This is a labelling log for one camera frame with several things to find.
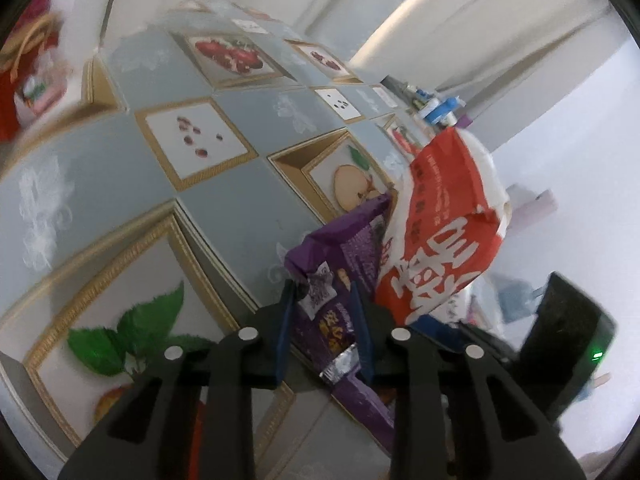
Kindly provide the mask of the red printed snack bag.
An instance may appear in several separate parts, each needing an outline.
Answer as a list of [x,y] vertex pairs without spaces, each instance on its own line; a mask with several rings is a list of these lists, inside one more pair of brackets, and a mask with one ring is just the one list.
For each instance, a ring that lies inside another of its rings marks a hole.
[[399,181],[374,301],[416,322],[488,269],[510,220],[491,154],[469,131],[442,130]]

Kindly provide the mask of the purple snack wrapper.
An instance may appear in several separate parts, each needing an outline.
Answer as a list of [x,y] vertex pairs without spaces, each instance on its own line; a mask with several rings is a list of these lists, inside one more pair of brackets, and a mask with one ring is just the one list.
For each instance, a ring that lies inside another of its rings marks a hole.
[[292,341],[331,393],[385,452],[393,447],[394,415],[359,377],[355,327],[363,300],[378,282],[382,238],[392,199],[366,200],[304,236],[285,255],[285,269],[300,287]]

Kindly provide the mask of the pink patterned rolled sheet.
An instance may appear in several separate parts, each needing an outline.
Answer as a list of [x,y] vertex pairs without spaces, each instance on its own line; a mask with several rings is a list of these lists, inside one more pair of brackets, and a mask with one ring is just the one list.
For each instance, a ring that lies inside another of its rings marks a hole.
[[511,186],[510,190],[512,191],[512,216],[508,227],[509,233],[522,232],[558,210],[558,201],[550,188],[537,195],[527,188],[518,186]]

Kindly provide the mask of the fruit pattern tablecloth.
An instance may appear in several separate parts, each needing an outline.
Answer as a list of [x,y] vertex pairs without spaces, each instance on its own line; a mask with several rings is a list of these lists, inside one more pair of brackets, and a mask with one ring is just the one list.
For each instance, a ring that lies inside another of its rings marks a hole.
[[1,165],[1,415],[54,479],[168,336],[217,341],[275,302],[286,253],[426,144],[378,78],[287,24],[186,0],[99,50],[82,99]]

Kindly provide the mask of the blue lotion bottle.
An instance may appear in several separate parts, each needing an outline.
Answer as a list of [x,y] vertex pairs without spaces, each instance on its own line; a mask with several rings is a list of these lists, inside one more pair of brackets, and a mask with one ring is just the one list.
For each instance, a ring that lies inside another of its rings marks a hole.
[[424,120],[430,125],[455,126],[458,118],[454,112],[463,105],[464,103],[457,96],[453,96],[436,105],[425,115]]

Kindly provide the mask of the white curtain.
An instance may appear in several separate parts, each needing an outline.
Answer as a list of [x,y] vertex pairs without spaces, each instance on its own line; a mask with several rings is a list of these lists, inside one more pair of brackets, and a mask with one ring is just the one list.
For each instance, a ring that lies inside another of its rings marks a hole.
[[[104,41],[183,1],[112,0]],[[548,112],[626,36],[608,0],[227,1],[290,25],[357,70],[460,96],[488,148]]]

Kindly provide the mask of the pile of bags and boxes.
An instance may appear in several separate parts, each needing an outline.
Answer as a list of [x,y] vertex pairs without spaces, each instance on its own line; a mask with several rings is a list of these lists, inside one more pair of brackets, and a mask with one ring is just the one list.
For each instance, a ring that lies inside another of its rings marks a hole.
[[51,0],[30,0],[1,50],[1,142],[17,135],[64,96],[58,52],[61,15]]

